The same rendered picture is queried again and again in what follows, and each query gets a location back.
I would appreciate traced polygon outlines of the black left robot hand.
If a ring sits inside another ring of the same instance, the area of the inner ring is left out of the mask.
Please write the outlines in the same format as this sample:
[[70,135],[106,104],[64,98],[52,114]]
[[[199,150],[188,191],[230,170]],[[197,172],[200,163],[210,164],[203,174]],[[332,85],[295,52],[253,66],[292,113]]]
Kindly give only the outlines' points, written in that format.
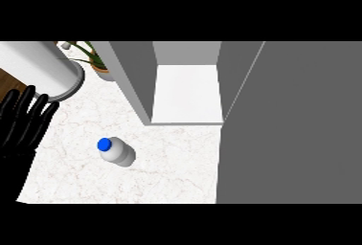
[[35,95],[36,86],[29,85],[24,92],[12,89],[0,101],[0,202],[5,204],[17,202],[36,149],[60,108],[58,101],[48,106],[48,94],[32,104]]

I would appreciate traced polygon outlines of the grey open cabinet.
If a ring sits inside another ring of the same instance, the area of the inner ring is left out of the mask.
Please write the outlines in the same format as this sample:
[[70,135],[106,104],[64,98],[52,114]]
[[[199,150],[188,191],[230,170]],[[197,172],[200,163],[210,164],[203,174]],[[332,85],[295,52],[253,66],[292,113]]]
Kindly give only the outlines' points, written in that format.
[[222,125],[262,41],[95,41],[145,125]]

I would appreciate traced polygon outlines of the white cylindrical appliance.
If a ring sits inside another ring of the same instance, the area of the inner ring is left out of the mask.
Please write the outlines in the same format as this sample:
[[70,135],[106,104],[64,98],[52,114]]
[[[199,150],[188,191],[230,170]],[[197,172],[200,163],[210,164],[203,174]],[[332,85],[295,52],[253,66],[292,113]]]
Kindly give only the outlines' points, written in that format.
[[85,70],[52,41],[0,41],[0,68],[26,84],[36,97],[70,99],[83,86]]

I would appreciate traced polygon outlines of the white bottle with blue cap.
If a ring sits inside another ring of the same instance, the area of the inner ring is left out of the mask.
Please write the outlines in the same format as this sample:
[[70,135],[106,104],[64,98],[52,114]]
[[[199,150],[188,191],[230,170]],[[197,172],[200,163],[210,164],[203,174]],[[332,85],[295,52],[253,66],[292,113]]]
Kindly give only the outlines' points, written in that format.
[[98,142],[101,157],[122,167],[131,167],[137,160],[134,147],[119,138],[103,138]]

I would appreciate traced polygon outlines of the potted green plant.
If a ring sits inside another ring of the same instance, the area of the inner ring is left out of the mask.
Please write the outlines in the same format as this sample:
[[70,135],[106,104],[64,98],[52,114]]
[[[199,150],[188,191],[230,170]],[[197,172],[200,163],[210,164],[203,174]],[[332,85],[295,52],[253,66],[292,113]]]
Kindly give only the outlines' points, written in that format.
[[79,44],[77,41],[66,41],[72,43],[72,48],[76,47],[88,56],[88,59],[79,59],[76,58],[76,61],[80,61],[83,63],[88,63],[98,75],[98,77],[104,80],[104,81],[114,81],[114,77],[111,75],[111,71],[107,67],[107,64],[95,50],[95,47],[92,45],[92,43],[89,41],[85,42],[86,48]]

